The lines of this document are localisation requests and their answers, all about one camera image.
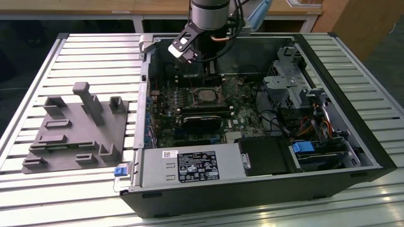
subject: warning symbol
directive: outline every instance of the warning symbol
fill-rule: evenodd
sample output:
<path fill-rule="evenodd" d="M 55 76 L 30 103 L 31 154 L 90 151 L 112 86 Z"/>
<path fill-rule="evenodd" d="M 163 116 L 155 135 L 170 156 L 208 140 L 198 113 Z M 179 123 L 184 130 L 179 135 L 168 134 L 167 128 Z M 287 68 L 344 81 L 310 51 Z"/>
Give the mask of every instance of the warning symbol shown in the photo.
<path fill-rule="evenodd" d="M 180 171 L 180 172 L 187 172 L 187 166 L 180 166 L 180 167 L 179 167 L 179 171 Z"/>

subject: motherboard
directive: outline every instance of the motherboard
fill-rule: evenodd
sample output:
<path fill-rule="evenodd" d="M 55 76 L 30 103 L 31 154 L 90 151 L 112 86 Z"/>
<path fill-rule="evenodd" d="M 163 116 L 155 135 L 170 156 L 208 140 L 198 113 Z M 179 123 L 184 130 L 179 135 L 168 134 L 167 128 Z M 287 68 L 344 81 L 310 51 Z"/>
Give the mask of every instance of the motherboard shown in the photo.
<path fill-rule="evenodd" d="M 152 92 L 158 147 L 234 143 L 266 135 L 255 106 L 255 82 L 246 76 L 222 75 L 216 87 L 194 87 L 168 81 Z"/>

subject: blue component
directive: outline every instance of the blue component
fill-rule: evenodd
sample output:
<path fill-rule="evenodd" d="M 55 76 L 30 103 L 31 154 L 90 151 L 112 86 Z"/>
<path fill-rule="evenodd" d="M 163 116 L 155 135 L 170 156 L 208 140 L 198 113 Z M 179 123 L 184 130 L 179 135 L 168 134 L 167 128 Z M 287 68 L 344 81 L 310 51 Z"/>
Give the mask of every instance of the blue component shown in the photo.
<path fill-rule="evenodd" d="M 115 176 L 127 176 L 128 175 L 128 167 L 116 167 L 114 171 Z"/>
<path fill-rule="evenodd" d="M 272 0 L 263 0 L 251 16 L 248 17 L 248 21 L 251 24 L 251 31 L 255 32 L 259 30 L 263 21 L 266 20 L 266 16 L 268 14 L 268 10 L 272 4 Z"/>
<path fill-rule="evenodd" d="M 314 148 L 314 145 L 311 142 L 296 142 L 292 145 L 292 148 L 294 148 L 295 153 L 315 151 L 315 148 Z"/>

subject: blue handle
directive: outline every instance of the blue handle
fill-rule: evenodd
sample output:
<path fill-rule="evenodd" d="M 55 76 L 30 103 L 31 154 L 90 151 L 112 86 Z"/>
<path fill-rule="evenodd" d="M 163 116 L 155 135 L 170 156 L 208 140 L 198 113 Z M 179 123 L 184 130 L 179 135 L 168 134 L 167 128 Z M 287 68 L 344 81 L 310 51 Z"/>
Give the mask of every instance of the blue handle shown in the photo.
<path fill-rule="evenodd" d="M 267 16 L 271 4 L 272 4 L 272 0 L 263 0 L 263 2 L 259 4 L 258 8 L 252 12 L 251 16 L 248 17 L 252 32 L 259 30 L 259 28 L 263 24 L 263 21 L 266 20 L 266 16 Z"/>

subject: wooden cabinet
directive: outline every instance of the wooden cabinet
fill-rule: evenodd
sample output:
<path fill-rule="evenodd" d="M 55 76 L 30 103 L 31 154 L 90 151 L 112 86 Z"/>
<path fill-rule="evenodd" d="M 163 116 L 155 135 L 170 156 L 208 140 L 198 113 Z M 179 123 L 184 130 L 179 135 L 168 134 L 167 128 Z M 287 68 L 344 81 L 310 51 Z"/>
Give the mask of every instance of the wooden cabinet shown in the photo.
<path fill-rule="evenodd" d="M 336 32 L 364 61 L 404 13 L 404 0 L 324 0 L 312 32 Z"/>

